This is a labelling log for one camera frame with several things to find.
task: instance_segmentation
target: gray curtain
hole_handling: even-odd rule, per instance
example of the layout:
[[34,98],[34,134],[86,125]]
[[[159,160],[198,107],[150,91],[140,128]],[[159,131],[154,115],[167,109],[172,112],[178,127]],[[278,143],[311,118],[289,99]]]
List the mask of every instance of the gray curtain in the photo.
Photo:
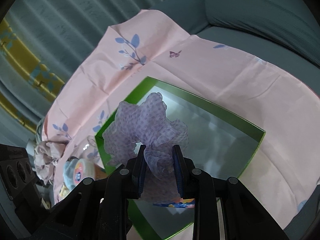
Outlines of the gray curtain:
[[[67,82],[110,25],[124,22],[162,0],[16,0],[5,20],[50,73]],[[0,55],[0,93],[37,124],[52,102]],[[25,146],[34,135],[0,109],[0,143]]]

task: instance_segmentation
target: open box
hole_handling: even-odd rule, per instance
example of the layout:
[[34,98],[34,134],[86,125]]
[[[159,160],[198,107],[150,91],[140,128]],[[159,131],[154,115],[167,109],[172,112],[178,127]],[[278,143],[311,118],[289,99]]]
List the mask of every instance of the open box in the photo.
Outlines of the open box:
[[[145,78],[124,101],[139,105],[152,92],[162,94],[169,120],[180,119],[187,125],[189,146],[183,154],[192,159],[197,168],[220,179],[242,174],[257,151],[264,130],[217,104],[151,77]],[[116,110],[96,134],[98,150],[108,174],[115,167],[107,164],[111,156],[104,150],[102,134],[115,115]],[[143,240],[162,240],[189,226],[194,212],[193,209],[159,207],[130,200],[128,214]]]

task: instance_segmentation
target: purple butterfly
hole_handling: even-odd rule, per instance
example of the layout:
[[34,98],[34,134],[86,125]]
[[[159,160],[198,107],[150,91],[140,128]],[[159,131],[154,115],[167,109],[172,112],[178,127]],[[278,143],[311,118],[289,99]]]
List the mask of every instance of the purple butterfly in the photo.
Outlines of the purple butterfly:
[[170,57],[179,57],[180,56],[180,52],[181,52],[181,50],[178,53],[170,51]]

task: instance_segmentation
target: silver bolt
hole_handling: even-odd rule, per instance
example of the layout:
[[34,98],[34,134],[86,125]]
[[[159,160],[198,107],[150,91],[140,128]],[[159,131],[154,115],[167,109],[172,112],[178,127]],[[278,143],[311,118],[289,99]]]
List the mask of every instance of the silver bolt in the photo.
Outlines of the silver bolt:
[[93,182],[93,179],[92,179],[92,178],[85,178],[85,179],[83,180],[83,184],[85,184],[85,185],[89,185],[89,184],[91,184],[91,182]]
[[229,179],[229,182],[230,182],[231,184],[237,184],[237,183],[238,183],[238,179],[237,179],[237,178],[234,178],[234,177],[231,177],[231,178]]
[[194,174],[194,175],[200,175],[201,174],[201,170],[200,169],[193,169],[192,170],[192,173]]
[[121,169],[120,170],[120,174],[121,175],[127,175],[129,173],[129,170],[128,169]]

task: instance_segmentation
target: round hole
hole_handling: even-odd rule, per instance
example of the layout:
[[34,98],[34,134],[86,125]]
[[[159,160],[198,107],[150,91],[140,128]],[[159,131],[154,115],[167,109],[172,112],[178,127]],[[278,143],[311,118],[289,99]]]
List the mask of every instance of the round hole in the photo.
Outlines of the round hole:
[[32,174],[32,168],[29,163],[26,163],[27,172],[31,175]]
[[21,162],[18,162],[18,173],[20,175],[20,178],[22,179],[23,182],[27,181],[27,174],[26,171],[23,168],[23,165],[21,164]]
[[16,177],[16,174],[14,173],[13,168],[10,165],[7,167],[7,174],[8,174],[8,178],[11,185],[14,188],[17,188],[18,187],[17,177]]

